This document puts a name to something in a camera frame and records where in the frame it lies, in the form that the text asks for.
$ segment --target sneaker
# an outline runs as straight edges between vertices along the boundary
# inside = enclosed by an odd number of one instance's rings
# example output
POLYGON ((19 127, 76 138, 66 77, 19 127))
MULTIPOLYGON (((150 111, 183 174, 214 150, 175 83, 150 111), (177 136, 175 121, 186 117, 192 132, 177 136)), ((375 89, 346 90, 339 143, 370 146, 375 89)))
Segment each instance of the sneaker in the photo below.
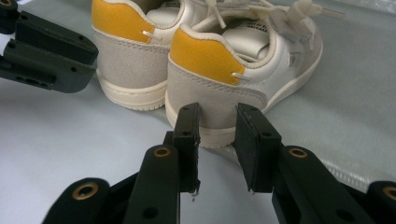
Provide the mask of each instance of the sneaker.
POLYGON ((212 16, 176 31, 169 54, 166 116, 198 102, 202 147, 224 147, 234 139, 236 106, 262 113, 301 88, 322 54, 317 26, 308 17, 321 7, 300 0, 292 7, 262 1, 249 10, 221 11, 226 29, 212 16))
POLYGON ((183 22, 194 25, 208 14, 217 13, 212 10, 218 9, 216 3, 216 0, 93 0, 92 27, 99 49, 97 76, 105 95, 134 110, 161 107, 175 30, 183 22))

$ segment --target shoe tongue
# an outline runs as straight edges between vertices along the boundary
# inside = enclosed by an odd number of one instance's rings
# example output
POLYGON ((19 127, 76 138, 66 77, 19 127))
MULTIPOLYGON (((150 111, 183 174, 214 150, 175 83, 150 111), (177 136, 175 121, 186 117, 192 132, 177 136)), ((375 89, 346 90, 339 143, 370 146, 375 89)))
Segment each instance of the shoe tongue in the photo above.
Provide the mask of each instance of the shoe tongue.
POLYGON ((180 11, 180 1, 164 2, 159 8, 148 12, 147 17, 159 25, 172 23, 180 11))
POLYGON ((244 21, 222 35, 244 60, 253 63, 263 59, 270 45, 268 30, 262 21, 244 21))

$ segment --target white rubber sole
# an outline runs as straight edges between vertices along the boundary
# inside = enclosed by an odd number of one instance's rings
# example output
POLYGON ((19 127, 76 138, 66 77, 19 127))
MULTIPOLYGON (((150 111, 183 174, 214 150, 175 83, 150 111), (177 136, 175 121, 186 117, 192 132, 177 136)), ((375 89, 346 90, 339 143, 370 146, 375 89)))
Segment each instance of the white rubber sole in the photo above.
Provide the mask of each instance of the white rubber sole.
POLYGON ((132 110, 154 110, 164 104, 167 81, 143 89, 127 89, 111 84, 96 70, 100 85, 106 97, 117 105, 132 110))
MULTIPOLYGON (((299 90, 308 80, 311 78, 312 74, 315 71, 315 68, 318 66, 318 63, 321 58, 321 54, 323 52, 323 46, 321 48, 320 54, 317 60, 301 75, 297 78, 291 80, 285 86, 283 86, 276 94, 269 100, 267 107, 262 110, 262 113, 268 111, 271 107, 276 105, 281 100, 285 99, 292 93, 299 90)), ((169 122, 173 127, 176 125, 177 121, 177 112, 169 103, 169 99, 167 93, 165 94, 165 105, 166 105, 166 117, 168 117, 169 122)), ((235 137, 235 127, 227 128, 227 129, 208 129, 200 127, 200 136, 201 136, 201 144, 200 147, 208 147, 208 148, 220 148, 226 147, 230 145, 235 137)))

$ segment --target white surface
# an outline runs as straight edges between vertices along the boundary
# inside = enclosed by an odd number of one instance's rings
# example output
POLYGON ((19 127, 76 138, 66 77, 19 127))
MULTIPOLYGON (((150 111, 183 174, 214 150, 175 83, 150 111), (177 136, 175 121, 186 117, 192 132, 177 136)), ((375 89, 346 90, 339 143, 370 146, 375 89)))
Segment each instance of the white surface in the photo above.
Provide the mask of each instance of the white surface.
MULTIPOLYGON (((346 19, 315 18, 322 61, 267 117, 286 145, 311 149, 344 171, 338 174, 346 182, 396 181, 396 18, 328 4, 346 19)), ((35 0, 23 8, 91 37, 90 0, 35 0)), ((76 94, 0 79, 0 223, 40 223, 81 178, 114 185, 134 174, 145 151, 169 130, 163 108, 135 112, 115 105, 96 78, 76 94)), ((199 172, 201 193, 194 203, 182 194, 181 223, 277 223, 271 196, 248 193, 233 162, 201 149, 199 172)))

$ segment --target pair of shoes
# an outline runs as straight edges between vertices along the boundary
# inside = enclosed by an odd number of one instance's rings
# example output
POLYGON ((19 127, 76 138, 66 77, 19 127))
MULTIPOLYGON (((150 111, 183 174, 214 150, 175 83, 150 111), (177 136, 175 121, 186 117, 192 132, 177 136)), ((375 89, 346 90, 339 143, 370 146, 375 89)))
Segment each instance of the pair of shoes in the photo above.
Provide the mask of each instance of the pair of shoes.
POLYGON ((165 102, 173 126, 198 102, 201 146, 231 144, 238 103, 264 113, 310 78, 322 41, 309 16, 322 8, 229 1, 93 0, 106 96, 135 110, 165 102))

